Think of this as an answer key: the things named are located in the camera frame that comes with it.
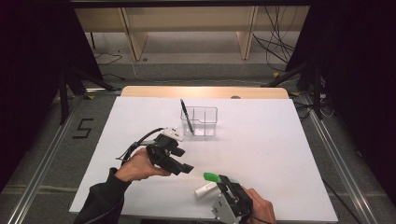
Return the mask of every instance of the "human hand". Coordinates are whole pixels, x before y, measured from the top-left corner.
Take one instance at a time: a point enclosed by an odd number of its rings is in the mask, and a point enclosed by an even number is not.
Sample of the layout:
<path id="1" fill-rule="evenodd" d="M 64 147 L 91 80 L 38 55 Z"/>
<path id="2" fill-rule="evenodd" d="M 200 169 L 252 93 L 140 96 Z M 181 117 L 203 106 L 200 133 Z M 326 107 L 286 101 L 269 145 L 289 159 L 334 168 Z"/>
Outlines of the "human hand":
<path id="1" fill-rule="evenodd" d="M 133 181 L 147 179 L 152 175 L 167 176 L 170 174 L 164 169 L 152 165 L 147 150 L 140 148 L 131 159 L 121 166 L 115 176 L 122 181 Z"/>
<path id="2" fill-rule="evenodd" d="M 276 224 L 272 203 L 264 200 L 255 189 L 242 188 L 253 201 L 253 211 L 250 213 L 247 224 Z"/>

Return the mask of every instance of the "small white object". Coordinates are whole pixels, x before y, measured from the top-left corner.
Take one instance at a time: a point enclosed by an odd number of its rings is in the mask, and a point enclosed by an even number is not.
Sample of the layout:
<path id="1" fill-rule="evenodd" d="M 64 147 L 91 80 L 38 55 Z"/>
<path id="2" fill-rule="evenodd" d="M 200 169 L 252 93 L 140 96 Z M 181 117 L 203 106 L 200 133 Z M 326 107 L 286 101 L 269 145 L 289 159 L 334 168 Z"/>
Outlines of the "small white object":
<path id="1" fill-rule="evenodd" d="M 210 183 L 204 185 L 203 187 L 196 189 L 195 195 L 199 199 L 202 196 L 204 196 L 205 194 L 207 194 L 209 191 L 211 191 L 212 189 L 215 189 L 217 187 L 218 187 L 218 184 L 216 184 L 215 182 L 210 182 Z"/>
<path id="2" fill-rule="evenodd" d="M 178 127 L 165 128 L 163 130 L 163 135 L 173 138 L 179 142 L 182 142 L 184 137 L 183 130 Z"/>

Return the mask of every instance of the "right hand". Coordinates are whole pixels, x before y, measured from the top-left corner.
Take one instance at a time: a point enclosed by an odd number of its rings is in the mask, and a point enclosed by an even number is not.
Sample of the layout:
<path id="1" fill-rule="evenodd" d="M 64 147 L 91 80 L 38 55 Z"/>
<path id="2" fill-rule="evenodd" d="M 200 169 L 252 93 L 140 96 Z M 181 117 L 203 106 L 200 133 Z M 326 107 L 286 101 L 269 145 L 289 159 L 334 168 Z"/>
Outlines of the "right hand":
<path id="1" fill-rule="evenodd" d="M 248 224 L 276 224 L 274 207 L 271 202 L 264 200 L 255 189 L 245 189 L 244 191 L 253 201 L 253 211 L 250 218 L 247 220 Z"/>

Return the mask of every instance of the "left hand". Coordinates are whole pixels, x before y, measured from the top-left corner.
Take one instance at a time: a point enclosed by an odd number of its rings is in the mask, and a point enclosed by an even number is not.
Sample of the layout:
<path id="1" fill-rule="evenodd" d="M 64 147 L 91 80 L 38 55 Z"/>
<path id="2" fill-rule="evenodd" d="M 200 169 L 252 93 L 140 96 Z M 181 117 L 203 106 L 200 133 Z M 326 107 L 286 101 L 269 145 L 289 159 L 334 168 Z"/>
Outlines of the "left hand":
<path id="1" fill-rule="evenodd" d="M 122 181 L 134 181 L 147 179 L 152 175 L 168 176 L 171 173 L 162 168 L 155 167 L 149 160 L 149 155 L 145 148 L 140 148 L 121 168 L 115 176 Z"/>

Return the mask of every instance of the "black sleeve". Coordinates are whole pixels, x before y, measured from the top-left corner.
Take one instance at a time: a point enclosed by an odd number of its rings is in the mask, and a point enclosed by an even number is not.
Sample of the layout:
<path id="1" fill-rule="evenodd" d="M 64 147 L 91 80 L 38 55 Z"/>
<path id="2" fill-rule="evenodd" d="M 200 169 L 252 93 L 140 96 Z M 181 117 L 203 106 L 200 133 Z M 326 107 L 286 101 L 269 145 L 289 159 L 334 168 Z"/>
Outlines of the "black sleeve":
<path id="1" fill-rule="evenodd" d="M 75 223 L 117 223 L 124 202 L 125 190 L 131 182 L 123 182 L 114 174 L 116 168 L 111 168 L 107 182 L 90 187 L 90 194 L 81 211 L 75 219 Z"/>

